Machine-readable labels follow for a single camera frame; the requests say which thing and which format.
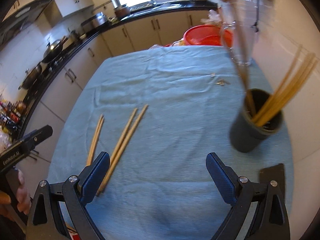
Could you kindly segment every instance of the blue gripper pad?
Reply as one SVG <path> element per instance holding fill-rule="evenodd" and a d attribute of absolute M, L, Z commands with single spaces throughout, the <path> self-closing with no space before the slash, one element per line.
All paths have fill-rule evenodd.
<path fill-rule="evenodd" d="M 110 166 L 110 157 L 106 152 L 101 152 L 93 164 L 87 166 L 79 175 L 78 192 L 79 201 L 85 206 L 90 203 L 97 193 Z"/>
<path fill-rule="evenodd" d="M 224 165 L 215 153 L 207 155 L 205 164 L 223 200 L 233 207 L 240 188 L 237 174 L 231 167 Z"/>

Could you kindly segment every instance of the person's hand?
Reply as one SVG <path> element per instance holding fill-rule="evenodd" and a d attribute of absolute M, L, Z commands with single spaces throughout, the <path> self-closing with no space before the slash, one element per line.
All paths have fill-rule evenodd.
<path fill-rule="evenodd" d="M 20 170 L 18 173 L 18 180 L 19 180 L 20 186 L 16 192 L 16 196 L 18 200 L 17 209 L 20 212 L 23 212 L 26 215 L 28 215 L 31 208 L 30 193 L 24 184 L 23 173 Z M 0 191 L 0 215 L 3 215 L 4 217 L 7 217 L 13 221 L 13 218 L 10 216 L 7 209 L 3 206 L 3 205 L 9 205 L 9 204 L 11 204 L 10 196 Z"/>

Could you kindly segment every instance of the cabinet handle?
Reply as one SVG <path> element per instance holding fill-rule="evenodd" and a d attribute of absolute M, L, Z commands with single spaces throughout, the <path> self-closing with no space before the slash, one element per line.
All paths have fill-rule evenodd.
<path fill-rule="evenodd" d="M 91 57 L 94 57 L 94 53 L 93 53 L 92 49 L 88 48 L 88 51 L 89 51 Z"/>
<path fill-rule="evenodd" d="M 191 17 L 191 15 L 189 15 L 189 19 L 190 19 L 190 25 L 193 26 L 193 22 L 192 22 L 192 17 Z"/>
<path fill-rule="evenodd" d="M 71 83 L 73 83 L 73 82 L 74 82 L 74 80 L 73 80 L 73 78 L 70 76 L 69 72 L 66 72 L 66 73 L 65 73 L 65 76 L 68 76 L 68 77 L 70 78 Z"/>
<path fill-rule="evenodd" d="M 123 31 L 124 36 L 127 38 L 128 36 L 127 36 L 127 34 L 125 33 L 124 28 L 122 28 L 122 31 Z"/>
<path fill-rule="evenodd" d="M 160 24 L 159 24 L 158 19 L 156 19 L 156 22 L 157 22 L 157 25 L 158 25 L 158 30 L 160 30 Z"/>
<path fill-rule="evenodd" d="M 153 20 L 151 20 L 151 24 L 152 24 L 153 30 L 155 31 L 156 27 L 155 27 L 155 24 L 153 23 Z"/>
<path fill-rule="evenodd" d="M 71 72 L 71 73 L 73 74 L 73 76 L 74 76 L 73 81 L 75 81 L 75 80 L 76 80 L 76 78 L 77 78 L 76 74 L 72 71 L 72 69 L 71 69 L 71 68 L 69 68 L 69 69 L 68 69 L 68 71 L 69 71 L 69 72 Z"/>

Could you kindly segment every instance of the dark cloth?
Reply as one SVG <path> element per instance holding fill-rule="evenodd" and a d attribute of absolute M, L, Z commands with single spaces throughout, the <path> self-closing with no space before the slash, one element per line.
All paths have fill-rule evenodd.
<path fill-rule="evenodd" d="M 0 239 L 1 240 L 25 240 L 25 234 L 16 222 L 0 216 Z"/>

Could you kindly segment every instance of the frying pan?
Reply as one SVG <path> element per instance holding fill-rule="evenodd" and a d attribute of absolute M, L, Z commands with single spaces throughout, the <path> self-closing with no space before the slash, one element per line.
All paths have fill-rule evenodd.
<path fill-rule="evenodd" d="M 19 86 L 18 90 L 21 88 L 29 89 L 33 83 L 36 81 L 36 79 L 40 76 L 42 72 L 42 67 L 40 65 L 40 62 L 31 70 L 31 72 L 28 74 L 28 76 L 25 77 L 22 84 Z"/>
<path fill-rule="evenodd" d="M 53 43 L 48 43 L 47 50 L 43 54 L 43 63 L 51 62 L 55 57 L 57 57 L 63 49 L 63 44 L 67 41 L 67 37 L 63 36 L 61 40 L 56 40 Z"/>

